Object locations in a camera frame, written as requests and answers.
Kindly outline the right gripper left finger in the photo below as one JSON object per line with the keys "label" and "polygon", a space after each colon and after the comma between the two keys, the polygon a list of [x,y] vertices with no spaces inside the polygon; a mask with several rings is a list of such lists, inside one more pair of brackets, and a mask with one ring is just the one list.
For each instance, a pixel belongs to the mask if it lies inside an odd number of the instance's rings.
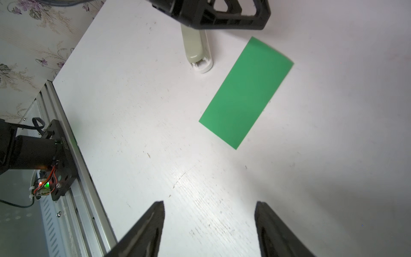
{"label": "right gripper left finger", "polygon": [[106,257],[157,257],[164,219],[164,202],[154,202]]}

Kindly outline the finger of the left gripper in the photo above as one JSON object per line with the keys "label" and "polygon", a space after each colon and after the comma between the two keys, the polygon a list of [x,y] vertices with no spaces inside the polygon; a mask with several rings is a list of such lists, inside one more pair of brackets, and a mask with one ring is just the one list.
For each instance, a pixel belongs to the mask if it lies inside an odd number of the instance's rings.
{"label": "finger of the left gripper", "polygon": [[228,9],[217,11],[215,1],[152,0],[158,11],[195,30],[263,30],[271,16],[268,1],[254,1],[256,13],[242,15],[238,1],[225,1]]}

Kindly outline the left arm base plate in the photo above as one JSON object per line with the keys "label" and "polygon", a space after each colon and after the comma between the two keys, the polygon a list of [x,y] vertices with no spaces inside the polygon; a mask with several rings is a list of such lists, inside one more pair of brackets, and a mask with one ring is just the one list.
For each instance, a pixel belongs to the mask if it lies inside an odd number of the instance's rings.
{"label": "left arm base plate", "polygon": [[78,178],[77,167],[59,120],[52,120],[39,140],[34,153],[35,169],[41,172],[34,182],[33,196],[37,199],[50,196],[57,201]]}

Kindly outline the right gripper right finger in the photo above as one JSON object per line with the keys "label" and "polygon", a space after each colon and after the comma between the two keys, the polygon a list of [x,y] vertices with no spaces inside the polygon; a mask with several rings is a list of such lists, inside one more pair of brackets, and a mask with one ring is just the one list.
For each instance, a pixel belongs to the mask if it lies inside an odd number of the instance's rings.
{"label": "right gripper right finger", "polygon": [[257,202],[254,217],[261,256],[314,256],[267,203]]}

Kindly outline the green square paper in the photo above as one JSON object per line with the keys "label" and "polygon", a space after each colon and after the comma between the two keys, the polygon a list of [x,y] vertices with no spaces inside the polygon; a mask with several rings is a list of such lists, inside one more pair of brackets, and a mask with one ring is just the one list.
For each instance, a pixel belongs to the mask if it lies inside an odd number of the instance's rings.
{"label": "green square paper", "polygon": [[252,37],[199,122],[237,149],[294,63]]}

